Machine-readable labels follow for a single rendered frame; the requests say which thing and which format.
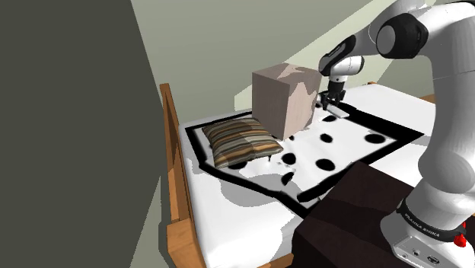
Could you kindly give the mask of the brown striped pillow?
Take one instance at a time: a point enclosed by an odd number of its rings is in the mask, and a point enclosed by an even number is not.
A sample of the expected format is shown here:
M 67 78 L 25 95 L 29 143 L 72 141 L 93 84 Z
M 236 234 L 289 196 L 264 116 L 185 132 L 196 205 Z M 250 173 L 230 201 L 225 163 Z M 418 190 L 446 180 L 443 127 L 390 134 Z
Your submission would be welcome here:
M 214 123 L 202 128 L 212 147 L 217 169 L 268 157 L 283 151 L 283 147 L 253 117 Z

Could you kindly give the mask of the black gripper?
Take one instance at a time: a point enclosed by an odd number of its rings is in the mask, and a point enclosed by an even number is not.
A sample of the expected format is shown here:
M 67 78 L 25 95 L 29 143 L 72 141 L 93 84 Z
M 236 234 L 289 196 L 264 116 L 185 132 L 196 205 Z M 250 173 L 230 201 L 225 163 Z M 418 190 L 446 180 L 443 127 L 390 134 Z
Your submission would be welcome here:
M 322 93 L 320 95 L 320 102 L 323 110 L 327 110 L 329 104 L 329 98 L 332 100 L 332 105 L 337 107 L 340 104 L 341 99 L 344 98 L 346 91 L 344 90 L 345 82 L 334 82 L 330 81 L 328 83 L 327 89 L 328 93 Z

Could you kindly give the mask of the white flat rectangular device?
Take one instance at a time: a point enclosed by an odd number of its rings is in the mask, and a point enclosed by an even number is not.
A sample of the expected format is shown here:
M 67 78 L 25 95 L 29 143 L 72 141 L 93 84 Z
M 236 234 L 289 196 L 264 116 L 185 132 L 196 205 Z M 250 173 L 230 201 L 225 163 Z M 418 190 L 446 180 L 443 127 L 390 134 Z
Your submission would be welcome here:
M 347 112 L 331 104 L 327 106 L 327 111 L 339 119 L 347 118 L 349 116 Z

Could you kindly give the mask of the white blanket with black dots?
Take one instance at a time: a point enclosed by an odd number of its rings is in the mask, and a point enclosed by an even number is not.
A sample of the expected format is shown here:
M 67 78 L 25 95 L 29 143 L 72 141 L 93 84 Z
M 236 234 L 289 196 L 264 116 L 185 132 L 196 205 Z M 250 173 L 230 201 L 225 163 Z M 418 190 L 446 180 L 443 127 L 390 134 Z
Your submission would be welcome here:
M 305 217 L 354 163 L 372 164 L 422 137 L 422 133 L 341 103 L 348 113 L 339 119 L 317 107 L 314 122 L 280 142 L 283 150 L 270 156 L 245 158 L 217 167 L 203 129 L 229 120 L 247 120 L 249 110 L 185 128 L 197 167 L 220 181 L 277 199 Z

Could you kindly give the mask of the beige cube box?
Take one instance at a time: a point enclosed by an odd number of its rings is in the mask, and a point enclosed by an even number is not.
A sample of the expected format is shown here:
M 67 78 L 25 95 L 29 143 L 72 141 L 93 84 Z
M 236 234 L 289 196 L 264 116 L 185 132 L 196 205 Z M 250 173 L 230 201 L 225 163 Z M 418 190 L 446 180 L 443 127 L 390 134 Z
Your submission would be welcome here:
M 311 124 L 322 75 L 286 62 L 252 73 L 252 116 L 279 140 Z

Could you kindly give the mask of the wooden bed with white mattress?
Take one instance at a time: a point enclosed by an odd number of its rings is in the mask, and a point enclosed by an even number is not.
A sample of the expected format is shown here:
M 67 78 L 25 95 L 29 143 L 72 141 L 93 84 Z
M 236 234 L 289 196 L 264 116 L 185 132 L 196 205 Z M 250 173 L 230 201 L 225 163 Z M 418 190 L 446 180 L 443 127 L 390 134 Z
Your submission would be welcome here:
M 167 250 L 176 268 L 284 268 L 292 256 L 293 233 L 304 217 L 277 199 L 201 171 L 185 128 L 218 117 L 179 123 L 169 85 L 160 90 L 171 203 Z M 343 103 L 422 133 L 369 164 L 417 184 L 417 161 L 432 132 L 433 101 L 373 84 L 352 88 Z

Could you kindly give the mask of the dark brown robot stand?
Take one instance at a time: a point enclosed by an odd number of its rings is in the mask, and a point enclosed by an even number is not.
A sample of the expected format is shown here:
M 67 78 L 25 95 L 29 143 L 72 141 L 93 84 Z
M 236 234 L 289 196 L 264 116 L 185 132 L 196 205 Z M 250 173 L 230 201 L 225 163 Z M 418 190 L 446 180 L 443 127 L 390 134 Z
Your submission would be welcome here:
M 380 228 L 412 189 L 356 162 L 295 229 L 290 268 L 412 268 L 394 256 Z

